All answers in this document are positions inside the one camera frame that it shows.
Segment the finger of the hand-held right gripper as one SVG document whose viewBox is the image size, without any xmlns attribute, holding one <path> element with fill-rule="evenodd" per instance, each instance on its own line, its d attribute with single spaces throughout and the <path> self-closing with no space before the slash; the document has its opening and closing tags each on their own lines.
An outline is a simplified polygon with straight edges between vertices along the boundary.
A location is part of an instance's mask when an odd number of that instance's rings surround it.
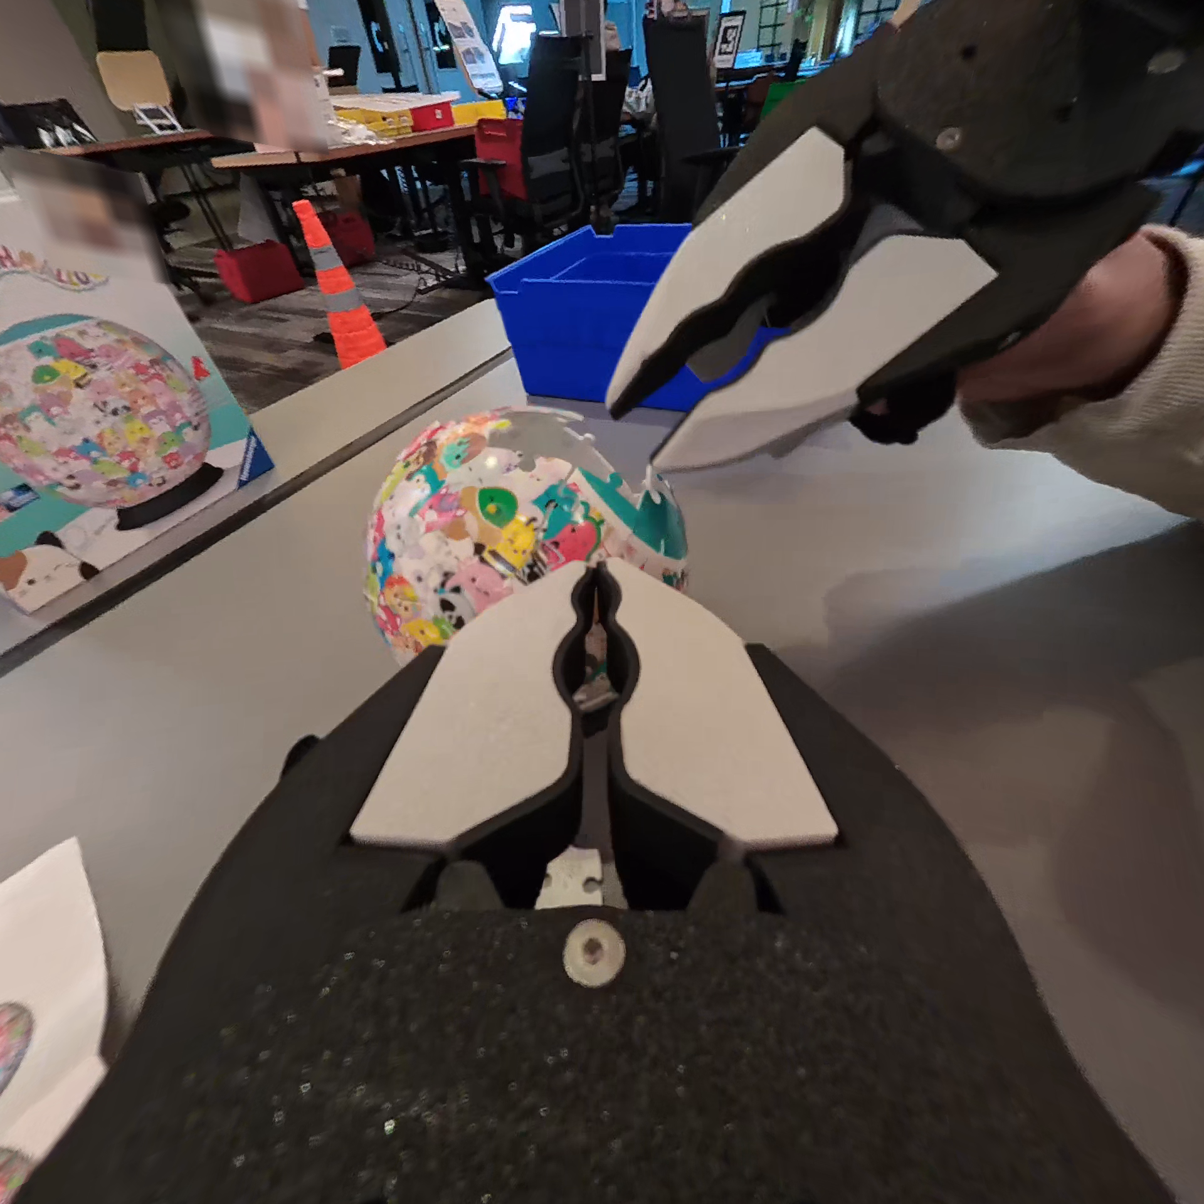
<svg viewBox="0 0 1204 1204">
<path fill-rule="evenodd" d="M 810 129 L 686 235 L 611 377 L 611 418 L 686 366 L 711 393 L 747 380 L 767 330 L 824 309 L 870 206 L 869 149 Z"/>
<path fill-rule="evenodd" d="M 870 205 L 853 230 L 820 303 L 700 400 L 655 450 L 657 473 L 752 459 L 847 416 L 860 386 L 998 276 L 965 240 L 924 233 L 890 205 Z"/>
</svg>

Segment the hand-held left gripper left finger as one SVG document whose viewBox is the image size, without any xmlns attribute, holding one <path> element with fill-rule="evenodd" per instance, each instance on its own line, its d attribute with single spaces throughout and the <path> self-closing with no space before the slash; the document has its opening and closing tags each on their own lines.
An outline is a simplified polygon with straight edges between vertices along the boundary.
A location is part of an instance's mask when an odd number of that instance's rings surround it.
<svg viewBox="0 0 1204 1204">
<path fill-rule="evenodd" d="M 523 586 L 435 649 L 431 672 L 353 819 L 360 848 L 482 866 L 530 911 L 580 825 L 573 688 L 593 624 L 580 563 Z"/>
</svg>

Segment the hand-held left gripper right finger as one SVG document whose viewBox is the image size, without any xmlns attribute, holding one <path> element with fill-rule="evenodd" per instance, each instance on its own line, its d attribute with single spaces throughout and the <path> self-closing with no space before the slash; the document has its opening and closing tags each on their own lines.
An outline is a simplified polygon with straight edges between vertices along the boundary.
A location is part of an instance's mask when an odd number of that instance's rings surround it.
<svg viewBox="0 0 1204 1204">
<path fill-rule="evenodd" d="M 691 597 L 596 572 L 609 669 L 614 871 L 632 911 L 681 911 L 722 862 L 835 846 L 838 825 L 750 645 Z"/>
</svg>

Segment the colourful puzzle ball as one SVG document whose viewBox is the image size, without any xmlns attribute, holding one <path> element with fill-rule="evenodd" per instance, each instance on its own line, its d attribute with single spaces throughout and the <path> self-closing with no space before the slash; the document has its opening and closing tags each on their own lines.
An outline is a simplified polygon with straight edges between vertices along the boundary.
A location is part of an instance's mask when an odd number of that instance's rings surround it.
<svg viewBox="0 0 1204 1204">
<path fill-rule="evenodd" d="M 383 479 L 365 527 L 365 602 L 394 661 L 440 649 L 564 567 L 625 561 L 684 590 L 670 484 L 629 484 L 580 414 L 503 407 L 426 427 Z"/>
</svg>

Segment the white puzzle piece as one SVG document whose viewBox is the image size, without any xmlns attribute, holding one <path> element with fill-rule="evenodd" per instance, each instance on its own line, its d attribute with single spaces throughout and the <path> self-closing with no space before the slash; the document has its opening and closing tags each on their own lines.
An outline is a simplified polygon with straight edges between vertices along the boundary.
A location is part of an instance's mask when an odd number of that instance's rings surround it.
<svg viewBox="0 0 1204 1204">
<path fill-rule="evenodd" d="M 535 911 L 598 907 L 603 903 L 603 859 L 593 848 L 568 846 L 553 857 L 537 893 Z"/>
</svg>

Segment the printed puzzle box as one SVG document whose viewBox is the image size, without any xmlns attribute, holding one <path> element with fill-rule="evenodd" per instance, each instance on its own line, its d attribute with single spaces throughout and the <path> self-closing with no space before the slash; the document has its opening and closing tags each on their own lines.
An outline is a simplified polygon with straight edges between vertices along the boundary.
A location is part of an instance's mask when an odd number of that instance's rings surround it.
<svg viewBox="0 0 1204 1204">
<path fill-rule="evenodd" d="M 170 285 L 1 239 L 1 602 L 37 615 L 274 470 Z"/>
</svg>

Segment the person's right hand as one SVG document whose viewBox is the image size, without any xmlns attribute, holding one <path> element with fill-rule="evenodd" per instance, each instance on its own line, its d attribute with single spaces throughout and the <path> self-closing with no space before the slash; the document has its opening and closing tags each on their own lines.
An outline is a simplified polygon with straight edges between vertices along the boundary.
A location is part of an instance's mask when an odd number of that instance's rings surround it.
<svg viewBox="0 0 1204 1204">
<path fill-rule="evenodd" d="M 1098 402 L 1123 391 L 1161 352 L 1188 289 L 1188 267 L 1159 228 L 1094 264 L 1030 335 L 958 375 L 964 412 L 992 405 Z"/>
</svg>

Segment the black office chair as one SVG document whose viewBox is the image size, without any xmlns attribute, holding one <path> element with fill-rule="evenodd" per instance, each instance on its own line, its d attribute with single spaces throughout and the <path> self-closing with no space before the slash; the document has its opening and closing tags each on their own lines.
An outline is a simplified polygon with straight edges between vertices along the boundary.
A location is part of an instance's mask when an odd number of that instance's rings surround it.
<svg viewBox="0 0 1204 1204">
<path fill-rule="evenodd" d="M 528 201 L 482 196 L 474 158 L 464 165 L 478 248 L 489 271 L 580 230 L 593 203 L 621 190 L 618 131 L 630 51 L 603 52 L 603 79 L 580 79 L 584 38 L 535 34 L 523 81 L 523 158 Z"/>
<path fill-rule="evenodd" d="M 646 16 L 641 31 L 659 147 L 657 219 L 693 223 L 731 160 L 720 144 L 706 27 L 693 16 Z"/>
</svg>

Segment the blue plastic bin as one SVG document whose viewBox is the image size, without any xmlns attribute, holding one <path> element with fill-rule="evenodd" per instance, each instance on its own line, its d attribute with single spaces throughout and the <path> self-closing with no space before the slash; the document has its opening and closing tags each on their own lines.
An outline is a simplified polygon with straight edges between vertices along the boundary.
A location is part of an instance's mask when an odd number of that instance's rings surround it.
<svg viewBox="0 0 1204 1204">
<path fill-rule="evenodd" d="M 528 396 L 603 411 L 625 341 L 688 231 L 582 226 L 489 278 Z"/>
</svg>

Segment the red chair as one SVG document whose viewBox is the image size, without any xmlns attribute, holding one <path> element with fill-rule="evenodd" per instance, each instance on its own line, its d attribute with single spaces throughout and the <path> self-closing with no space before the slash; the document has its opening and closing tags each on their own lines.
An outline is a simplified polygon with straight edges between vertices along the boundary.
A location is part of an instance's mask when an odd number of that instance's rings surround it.
<svg viewBox="0 0 1204 1204">
<path fill-rule="evenodd" d="M 474 126 L 474 162 L 482 196 L 494 201 L 528 201 L 523 119 L 480 119 Z"/>
</svg>

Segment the red storage crate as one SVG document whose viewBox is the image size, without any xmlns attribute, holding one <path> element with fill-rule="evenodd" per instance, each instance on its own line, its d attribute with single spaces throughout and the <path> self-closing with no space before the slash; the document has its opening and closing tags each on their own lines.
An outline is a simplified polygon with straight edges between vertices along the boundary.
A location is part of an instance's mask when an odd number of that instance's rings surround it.
<svg viewBox="0 0 1204 1204">
<path fill-rule="evenodd" d="M 338 258 L 347 269 L 376 260 L 369 221 L 360 212 L 322 210 L 317 214 Z"/>
<path fill-rule="evenodd" d="M 225 291 L 245 305 L 301 292 L 306 287 L 292 251 L 277 240 L 216 249 L 215 269 Z"/>
</svg>

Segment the orange traffic cone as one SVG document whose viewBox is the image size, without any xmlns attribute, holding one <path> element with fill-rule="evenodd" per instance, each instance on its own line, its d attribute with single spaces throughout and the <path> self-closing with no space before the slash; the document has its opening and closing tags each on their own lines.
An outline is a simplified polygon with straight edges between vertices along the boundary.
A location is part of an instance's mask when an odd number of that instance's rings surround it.
<svg viewBox="0 0 1204 1204">
<path fill-rule="evenodd" d="M 351 273 L 333 246 L 329 233 L 310 201 L 292 203 L 294 217 L 306 242 L 313 276 L 322 292 L 328 330 L 338 369 L 351 369 L 387 350 L 387 343 L 365 307 Z"/>
</svg>

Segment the wooden workbench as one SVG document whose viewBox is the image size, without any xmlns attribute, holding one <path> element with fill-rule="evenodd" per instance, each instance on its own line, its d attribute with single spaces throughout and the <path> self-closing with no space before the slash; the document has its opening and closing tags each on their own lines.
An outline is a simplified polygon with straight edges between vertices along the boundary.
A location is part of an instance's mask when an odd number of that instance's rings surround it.
<svg viewBox="0 0 1204 1204">
<path fill-rule="evenodd" d="M 145 169 L 190 169 L 209 163 L 215 171 L 249 176 L 265 197 L 270 190 L 292 197 L 304 183 L 328 181 L 344 172 L 369 174 L 374 169 L 415 167 L 428 154 L 430 169 L 442 183 L 453 219 L 453 239 L 458 248 L 469 287 L 476 287 L 489 273 L 487 258 L 474 240 L 474 214 L 464 188 L 464 165 L 474 158 L 467 128 L 440 128 L 408 133 L 378 144 L 344 144 L 320 153 L 274 151 L 258 153 L 247 142 L 224 138 L 204 129 L 172 131 L 91 142 L 52 145 L 48 154 L 80 158 L 116 171 L 141 172 Z"/>
</svg>

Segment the white instruction leaflet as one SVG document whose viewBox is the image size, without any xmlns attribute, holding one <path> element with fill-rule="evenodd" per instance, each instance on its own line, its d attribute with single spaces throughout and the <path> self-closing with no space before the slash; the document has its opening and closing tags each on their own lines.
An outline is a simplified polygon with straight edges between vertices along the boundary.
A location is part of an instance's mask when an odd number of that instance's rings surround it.
<svg viewBox="0 0 1204 1204">
<path fill-rule="evenodd" d="M 107 1074 L 109 971 L 77 839 L 1 884 L 1 1201 Z"/>
</svg>

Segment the pale wooden board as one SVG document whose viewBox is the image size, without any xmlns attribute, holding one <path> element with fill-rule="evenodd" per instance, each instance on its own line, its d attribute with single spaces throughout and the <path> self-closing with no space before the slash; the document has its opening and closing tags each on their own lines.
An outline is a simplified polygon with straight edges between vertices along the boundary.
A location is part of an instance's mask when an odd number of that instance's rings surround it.
<svg viewBox="0 0 1204 1204">
<path fill-rule="evenodd" d="M 98 51 L 95 61 L 104 92 L 118 111 L 129 113 L 156 137 L 184 131 L 156 52 Z"/>
</svg>

